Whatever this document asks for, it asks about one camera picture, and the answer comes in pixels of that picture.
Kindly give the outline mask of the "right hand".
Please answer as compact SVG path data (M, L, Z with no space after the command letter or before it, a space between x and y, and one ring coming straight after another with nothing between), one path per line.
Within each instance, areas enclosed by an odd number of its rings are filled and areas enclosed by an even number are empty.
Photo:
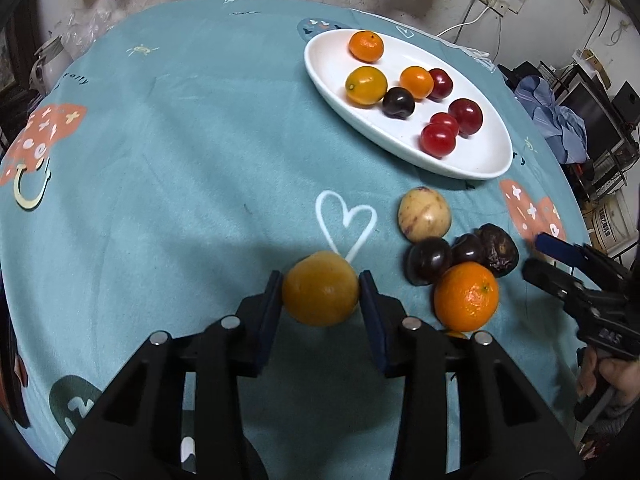
M578 374L578 396L591 396L597 385L596 373L617 390L614 403L619 406L634 404L639 399L640 370L638 361L599 359L592 347L585 348Z

